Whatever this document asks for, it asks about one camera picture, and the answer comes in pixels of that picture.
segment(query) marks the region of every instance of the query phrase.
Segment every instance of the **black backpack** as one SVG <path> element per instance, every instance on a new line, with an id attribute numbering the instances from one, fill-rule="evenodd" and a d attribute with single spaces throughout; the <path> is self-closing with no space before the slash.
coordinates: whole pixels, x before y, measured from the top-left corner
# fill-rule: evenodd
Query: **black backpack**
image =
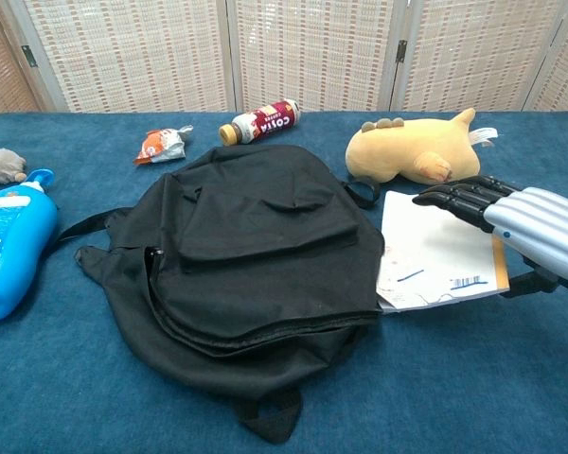
<path id="1" fill-rule="evenodd" d="M 132 351 L 233 397 L 245 426 L 282 443 L 301 410 L 296 384 L 341 358 L 381 313 L 383 239 L 360 201 L 303 148 L 214 148 L 163 175 L 135 207 L 62 238 L 107 229 L 109 251 L 83 247 L 76 259 L 103 286 Z M 278 411 L 259 416 L 262 402 Z"/>

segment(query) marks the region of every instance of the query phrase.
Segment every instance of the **chip bag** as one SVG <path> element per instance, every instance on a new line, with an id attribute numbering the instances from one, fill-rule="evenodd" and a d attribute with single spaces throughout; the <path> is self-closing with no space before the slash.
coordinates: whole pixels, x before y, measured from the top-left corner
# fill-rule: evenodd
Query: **chip bag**
<path id="1" fill-rule="evenodd" d="M 185 141 L 192 131 L 193 127 L 190 125 L 183 126 L 180 130 L 149 131 L 134 163 L 149 164 L 185 158 Z"/>

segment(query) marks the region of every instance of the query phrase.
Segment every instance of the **blue tablecloth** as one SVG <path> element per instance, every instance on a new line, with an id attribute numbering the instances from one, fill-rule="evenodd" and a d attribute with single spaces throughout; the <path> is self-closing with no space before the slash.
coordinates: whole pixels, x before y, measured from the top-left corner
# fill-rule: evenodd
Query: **blue tablecloth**
<path id="1" fill-rule="evenodd" d="M 452 113 L 388 113 L 410 119 Z M 63 226 L 134 204 L 160 174 L 219 146 L 231 113 L 0 115 L 0 147 L 50 167 Z M 306 113 L 264 143 L 303 146 L 346 178 L 351 135 L 379 113 Z M 135 166 L 146 131 L 194 126 L 185 161 Z M 499 131 L 482 172 L 568 197 L 568 113 L 478 113 Z M 383 186 L 412 193 L 396 178 Z M 366 215 L 379 226 L 380 206 Z M 226 399 L 165 378 L 121 339 L 102 289 L 51 255 L 0 323 L 0 452 L 568 452 L 568 290 L 382 317 L 341 366 L 303 383 L 285 445 L 240 426 Z M 506 251 L 511 273 L 527 269 Z"/>

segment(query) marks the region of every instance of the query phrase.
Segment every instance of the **yellow plush toy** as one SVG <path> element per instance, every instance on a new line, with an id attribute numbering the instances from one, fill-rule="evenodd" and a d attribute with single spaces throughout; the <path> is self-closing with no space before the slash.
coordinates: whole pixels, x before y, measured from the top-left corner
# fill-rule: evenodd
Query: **yellow plush toy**
<path id="1" fill-rule="evenodd" d="M 366 122 L 349 141 L 347 169 L 354 177 L 368 176 L 380 183 L 398 174 L 425 184 L 477 175 L 480 162 L 469 137 L 474 117 L 475 110 L 467 109 L 452 120 Z"/>

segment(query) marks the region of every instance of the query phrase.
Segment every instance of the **robotic hand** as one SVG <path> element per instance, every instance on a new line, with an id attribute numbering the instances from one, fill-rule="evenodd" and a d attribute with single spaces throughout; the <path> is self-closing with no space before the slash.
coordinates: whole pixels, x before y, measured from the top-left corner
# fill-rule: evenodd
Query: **robotic hand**
<path id="1" fill-rule="evenodd" d="M 492 177 L 432 186 L 413 198 L 500 237 L 534 270 L 510 279 L 514 297 L 568 288 L 568 199 L 544 189 L 520 190 Z"/>

